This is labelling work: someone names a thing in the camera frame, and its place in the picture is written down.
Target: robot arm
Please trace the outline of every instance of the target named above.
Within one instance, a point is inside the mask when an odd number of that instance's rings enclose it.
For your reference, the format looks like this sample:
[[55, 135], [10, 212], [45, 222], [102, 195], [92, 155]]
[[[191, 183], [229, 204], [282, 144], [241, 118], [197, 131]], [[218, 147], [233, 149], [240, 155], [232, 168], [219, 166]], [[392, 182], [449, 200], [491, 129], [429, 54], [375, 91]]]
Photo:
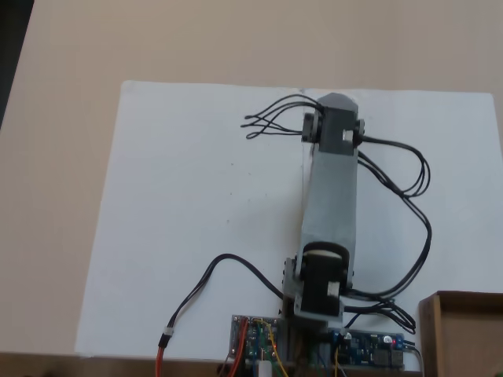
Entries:
[[318, 100], [323, 111], [306, 114], [303, 142], [314, 145], [300, 247], [287, 259], [285, 316], [303, 324], [341, 321], [340, 290], [351, 287], [356, 241], [358, 106], [339, 93]]

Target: black wire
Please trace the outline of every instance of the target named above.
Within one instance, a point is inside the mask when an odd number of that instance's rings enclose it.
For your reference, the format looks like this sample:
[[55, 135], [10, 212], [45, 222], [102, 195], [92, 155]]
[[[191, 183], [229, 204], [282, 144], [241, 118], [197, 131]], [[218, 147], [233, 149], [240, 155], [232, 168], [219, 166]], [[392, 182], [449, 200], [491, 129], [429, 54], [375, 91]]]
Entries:
[[[287, 102], [284, 104], [280, 104], [282, 101], [287, 100], [289, 98], [293, 98], [293, 97], [300, 97], [300, 98], [306, 99], [310, 102], [308, 102], [308, 101], [291, 101], [291, 102]], [[302, 135], [302, 131], [292, 130], [292, 129], [283, 127], [283, 126], [277, 124], [276, 122], [274, 122], [274, 120], [276, 120], [281, 114], [283, 114], [287, 110], [290, 110], [292, 108], [298, 108], [298, 107], [314, 108], [320, 112], [323, 112], [323, 106], [319, 102], [317, 102], [316, 100], [314, 100], [308, 96], [304, 96], [303, 94], [291, 94], [289, 96], [282, 97], [279, 100], [272, 103], [267, 108], [263, 109], [262, 111], [257, 112], [256, 114], [253, 114], [253, 115], [246, 115], [244, 117], [245, 119], [254, 119], [254, 120], [250, 123], [246, 123], [246, 124], [241, 125], [241, 127], [243, 127], [243, 128], [245, 128], [245, 127], [260, 127], [261, 128], [261, 130], [259, 130], [259, 131], [254, 131], [254, 132], [249, 133], [248, 135], [246, 135], [246, 138], [253, 139], [255, 137], [258, 137], [261, 134], [286, 135], [286, 136]], [[280, 131], [280, 132], [267, 132], [268, 129], [276, 130], [276, 131]]]
[[288, 96], [284, 96], [284, 97], [280, 98], [279, 100], [277, 100], [277, 101], [273, 102], [273, 103], [272, 103], [271, 105], [269, 105], [267, 108], [264, 108], [261, 112], [257, 112], [257, 113], [256, 113], [256, 114], [254, 114], [254, 115], [247, 115], [247, 116], [245, 116], [244, 118], [245, 118], [245, 119], [249, 119], [249, 118], [251, 118], [251, 117], [256, 117], [256, 116], [258, 116], [258, 115], [261, 115], [261, 114], [263, 114], [264, 112], [266, 112], [267, 110], [269, 110], [270, 108], [272, 108], [272, 107], [274, 107], [275, 105], [279, 104], [280, 102], [282, 102], [282, 101], [284, 101], [284, 100], [287, 100], [287, 99], [289, 99], [289, 98], [294, 98], [294, 97], [304, 98], [305, 100], [308, 100], [308, 101], [313, 102], [313, 103], [314, 103], [314, 104], [316, 104], [318, 107], [323, 108], [323, 105], [322, 105], [322, 104], [320, 104], [318, 101], [314, 100], [314, 99], [313, 99], [313, 98], [311, 98], [311, 97], [305, 96], [305, 95], [303, 95], [303, 94], [290, 94], [290, 95], [288, 95]]
[[262, 281], [264, 283], [264, 285], [267, 288], [269, 288], [277, 297], [279, 297], [280, 299], [283, 299], [283, 294], [281, 293], [281, 291], [279, 289], [277, 289], [270, 281], [268, 281], [268, 279], [255, 266], [253, 266], [253, 264], [248, 262], [246, 259], [243, 259], [242, 257], [238, 257], [237, 255], [234, 255], [234, 254], [221, 254], [218, 257], [216, 257], [215, 259], [213, 259], [213, 261], [211, 261], [210, 265], [206, 268], [206, 271], [204, 272], [203, 276], [199, 280], [199, 283], [197, 283], [197, 285], [194, 287], [194, 289], [192, 289], [192, 291], [187, 295], [187, 297], [182, 301], [180, 306], [176, 309], [176, 311], [174, 312], [173, 316], [171, 317], [169, 323], [167, 324], [167, 326], [169, 328], [172, 328], [174, 326], [174, 322], [176, 321], [176, 317], [180, 313], [180, 311], [182, 310], [183, 306], [185, 306], [187, 304], [187, 302], [189, 302], [190, 299], [192, 297], [194, 297], [194, 295], [197, 294], [197, 292], [202, 287], [204, 287], [204, 285], [210, 279], [211, 273], [213, 273], [213, 270], [215, 269], [217, 264], [220, 263], [221, 261], [223, 261], [224, 259], [233, 259], [234, 261], [237, 261], [237, 262], [241, 263], [242, 265], [244, 265], [247, 269], [249, 269], [252, 273], [254, 273], [255, 276], [257, 276], [260, 279], [260, 281]]
[[[410, 201], [410, 198], [413, 197], [418, 197], [420, 195], [423, 195], [426, 189], [428, 189], [428, 186], [430, 185], [430, 166], [428, 164], [428, 161], [423, 157], [423, 155], [415, 148], [410, 147], [409, 145], [405, 145], [403, 143], [398, 143], [395, 141], [385, 141], [381, 139], [376, 139], [372, 137], [363, 137], [362, 141], [366, 142], [371, 142], [371, 143], [377, 143], [377, 144], [383, 144], [383, 145], [391, 145], [395, 146], [398, 148], [404, 148], [406, 150], [409, 150], [413, 152], [417, 158], [420, 160], [421, 163], [421, 171], [418, 179], [416, 180], [416, 183], [409, 187], [406, 190], [401, 190], [384, 172], [382, 169], [377, 166], [365, 153], [358, 151], [358, 163], [368, 169], [376, 178], [377, 180], [383, 184], [386, 188], [390, 189], [394, 194], [396, 194], [402, 201], [405, 203], [405, 205], [420, 219], [420, 221], [424, 224], [427, 235], [426, 235], [426, 240], [424, 242], [423, 250], [421, 251], [419, 257], [417, 258], [416, 262], [414, 263], [413, 267], [410, 269], [410, 271], [401, 279], [394, 287], [387, 289], [386, 291], [381, 291], [381, 292], [376, 292], [372, 294], [368, 294], [368, 292], [361, 292], [364, 293], [367, 298], [369, 295], [374, 295], [376, 297], [381, 297], [381, 298], [393, 298], [402, 291], [404, 291], [410, 283], [413, 281], [413, 279], [416, 277], [416, 275], [419, 273], [420, 269], [422, 268], [424, 261], [428, 257], [428, 253], [430, 251], [430, 246], [431, 246], [431, 237], [432, 237], [432, 229], [431, 229], [431, 224], [426, 215], [412, 202]], [[414, 193], [412, 194], [407, 194], [407, 192], [415, 189]]]
[[419, 350], [415, 346], [411, 345], [410, 342], [405, 342], [404, 341], [404, 343], [405, 343], [405, 347], [404, 348], [405, 348], [406, 351], [416, 352], [419, 356], [421, 356], [421, 352], [419, 352]]
[[348, 298], [363, 299], [366, 301], [378, 301], [373, 306], [345, 306], [344, 312], [356, 313], [345, 328], [349, 328], [361, 314], [380, 314], [392, 319], [396, 324], [402, 327], [410, 334], [416, 333], [416, 321], [404, 309], [395, 304], [392, 299], [385, 299], [374, 294], [367, 294], [355, 289], [349, 289], [345, 292]]

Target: circuit board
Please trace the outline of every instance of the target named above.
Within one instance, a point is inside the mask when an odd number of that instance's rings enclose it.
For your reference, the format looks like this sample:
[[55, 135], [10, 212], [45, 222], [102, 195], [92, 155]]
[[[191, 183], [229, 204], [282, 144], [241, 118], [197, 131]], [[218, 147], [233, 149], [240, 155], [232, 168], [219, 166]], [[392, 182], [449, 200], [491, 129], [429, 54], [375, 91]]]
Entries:
[[[294, 363], [294, 349], [297, 331], [288, 326], [284, 319], [233, 316], [230, 328], [229, 355], [235, 357], [239, 348], [240, 324], [248, 319], [248, 329], [244, 340], [244, 360], [247, 363], [260, 360], [276, 361], [276, 352], [284, 363]], [[270, 340], [272, 331], [276, 349]], [[318, 352], [327, 362], [333, 365], [335, 344], [339, 329], [328, 329], [321, 333]], [[379, 333], [351, 330], [345, 333], [339, 345], [337, 360], [347, 368], [387, 368], [403, 369], [404, 338], [402, 334]], [[313, 357], [310, 364], [317, 364]]]
[[280, 334], [280, 322], [275, 318], [233, 316], [230, 328], [229, 355], [234, 357], [239, 348], [240, 324], [243, 318], [248, 318], [248, 329], [244, 343], [245, 360], [276, 360], [273, 343], [270, 340], [271, 329], [275, 342]]
[[339, 346], [341, 365], [378, 368], [403, 368], [403, 335], [351, 331]]

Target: blue circuit board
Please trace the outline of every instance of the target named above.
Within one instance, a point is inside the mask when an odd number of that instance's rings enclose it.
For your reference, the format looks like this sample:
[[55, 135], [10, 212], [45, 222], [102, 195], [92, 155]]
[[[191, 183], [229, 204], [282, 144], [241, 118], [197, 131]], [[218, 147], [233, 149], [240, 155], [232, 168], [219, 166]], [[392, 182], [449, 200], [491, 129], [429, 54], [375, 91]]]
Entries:
[[[339, 332], [334, 331], [334, 342]], [[403, 335], [350, 331], [339, 346], [341, 365], [403, 368]]]

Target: yellow wire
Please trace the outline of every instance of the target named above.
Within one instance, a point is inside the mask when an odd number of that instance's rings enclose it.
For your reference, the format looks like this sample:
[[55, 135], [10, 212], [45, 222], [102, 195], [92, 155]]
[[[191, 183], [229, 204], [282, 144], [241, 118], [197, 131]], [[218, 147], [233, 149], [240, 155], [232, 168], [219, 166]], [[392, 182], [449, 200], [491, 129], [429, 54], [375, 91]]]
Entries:
[[337, 377], [337, 369], [339, 369], [339, 347], [336, 349], [336, 371], [334, 372], [335, 377]]
[[283, 368], [283, 363], [281, 363], [280, 355], [277, 353], [276, 343], [274, 343], [273, 329], [270, 326], [270, 323], [269, 322], [265, 322], [264, 320], [257, 320], [257, 319], [254, 319], [254, 321], [255, 322], [260, 322], [261, 324], [265, 324], [267, 326], [267, 330], [269, 332], [269, 339], [273, 343], [273, 349], [274, 349], [274, 353], [276, 354], [277, 363], [280, 366], [280, 369], [283, 372], [283, 374], [285, 375], [285, 377], [288, 377], [288, 373], [285, 371], [285, 368]]

